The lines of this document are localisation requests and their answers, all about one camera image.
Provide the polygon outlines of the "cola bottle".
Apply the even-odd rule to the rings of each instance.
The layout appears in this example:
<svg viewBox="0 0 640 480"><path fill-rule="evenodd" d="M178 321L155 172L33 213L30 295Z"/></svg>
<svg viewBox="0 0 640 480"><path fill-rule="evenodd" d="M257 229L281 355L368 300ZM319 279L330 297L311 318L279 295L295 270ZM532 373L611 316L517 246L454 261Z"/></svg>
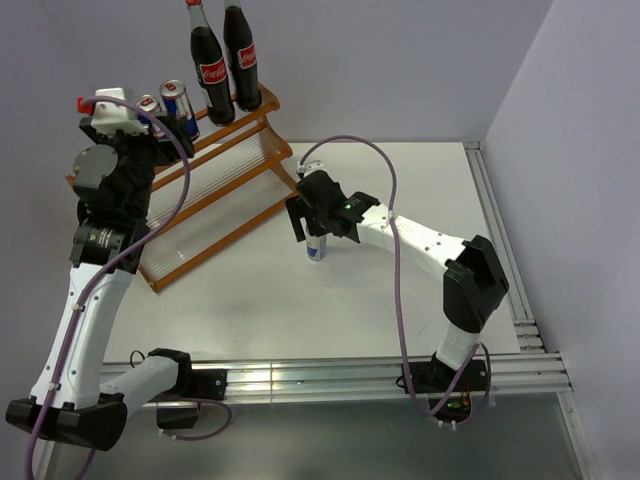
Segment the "cola bottle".
<svg viewBox="0 0 640 480"><path fill-rule="evenodd" d="M235 85L236 102L247 112L261 106L262 95L253 34L239 1L225 1L223 39Z"/></svg>
<svg viewBox="0 0 640 480"><path fill-rule="evenodd" d="M201 1L186 1L190 20L190 53L198 84L204 92L207 114L216 126L235 120L226 63L219 41L206 18Z"/></svg>

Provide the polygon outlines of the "blue silver can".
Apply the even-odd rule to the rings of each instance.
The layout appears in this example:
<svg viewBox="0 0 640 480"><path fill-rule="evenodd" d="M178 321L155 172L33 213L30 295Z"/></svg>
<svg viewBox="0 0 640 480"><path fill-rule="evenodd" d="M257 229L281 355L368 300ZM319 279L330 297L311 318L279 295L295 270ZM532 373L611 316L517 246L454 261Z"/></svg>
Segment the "blue silver can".
<svg viewBox="0 0 640 480"><path fill-rule="evenodd" d="M140 122L145 126L149 134L153 135L158 141L167 140L168 136L161 128L167 127L167 118L165 116L155 116L154 121L147 117L139 117Z"/></svg>

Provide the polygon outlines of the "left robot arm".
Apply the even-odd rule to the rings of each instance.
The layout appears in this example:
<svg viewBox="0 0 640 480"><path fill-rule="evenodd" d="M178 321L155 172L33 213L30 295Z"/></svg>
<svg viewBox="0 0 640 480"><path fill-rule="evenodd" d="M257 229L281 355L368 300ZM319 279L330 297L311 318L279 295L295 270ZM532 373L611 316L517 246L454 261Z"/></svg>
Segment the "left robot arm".
<svg viewBox="0 0 640 480"><path fill-rule="evenodd" d="M168 138L156 138L138 121L132 125L132 131L104 134L90 118L80 122L94 144L74 161L78 227L65 310L38 381L5 415L40 439L100 451L116 444L145 403L163 395L183 399L195 386L189 354L167 348L152 350L114 380L101 380L115 316L141 259L140 249L127 249L150 231L155 170L181 157Z"/></svg>

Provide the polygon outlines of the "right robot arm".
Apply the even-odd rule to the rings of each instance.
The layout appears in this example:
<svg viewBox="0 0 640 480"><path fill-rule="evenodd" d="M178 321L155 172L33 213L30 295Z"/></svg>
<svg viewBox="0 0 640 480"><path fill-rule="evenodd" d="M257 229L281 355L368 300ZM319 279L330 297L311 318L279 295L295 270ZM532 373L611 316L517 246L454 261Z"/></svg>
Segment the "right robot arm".
<svg viewBox="0 0 640 480"><path fill-rule="evenodd" d="M297 241L347 238L398 253L441 283L449 326L433 356L433 378L443 389L457 388L468 374L465 359L509 291L492 242L438 232L363 192L348 197L322 166L300 167L297 174L297 195L286 202Z"/></svg>

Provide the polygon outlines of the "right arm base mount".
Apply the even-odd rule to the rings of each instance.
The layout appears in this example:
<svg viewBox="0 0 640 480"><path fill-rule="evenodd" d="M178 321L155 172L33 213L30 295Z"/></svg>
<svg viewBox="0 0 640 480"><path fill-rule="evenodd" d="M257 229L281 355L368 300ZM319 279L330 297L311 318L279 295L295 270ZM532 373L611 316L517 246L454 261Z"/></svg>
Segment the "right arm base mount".
<svg viewBox="0 0 640 480"><path fill-rule="evenodd" d="M443 394L449 387L456 371L435 357L427 361L409 363L409 371L416 394ZM475 411L489 403L490 374L482 360L471 360L462 370L451 395L435 413L435 418L444 423L460 423L468 420Z"/></svg>

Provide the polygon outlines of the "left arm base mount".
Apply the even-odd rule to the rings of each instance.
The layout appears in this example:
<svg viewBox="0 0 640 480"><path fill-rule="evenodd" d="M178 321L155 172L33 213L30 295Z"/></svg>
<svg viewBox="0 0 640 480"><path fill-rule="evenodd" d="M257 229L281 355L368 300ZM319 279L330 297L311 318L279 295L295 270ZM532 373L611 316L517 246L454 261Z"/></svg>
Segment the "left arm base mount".
<svg viewBox="0 0 640 480"><path fill-rule="evenodd" d="M188 386L181 391L162 393L161 403L182 403L182 406L158 406L156 425L163 430L188 430L196 426L203 409L203 400L222 401L228 372L224 369L197 369Z"/></svg>

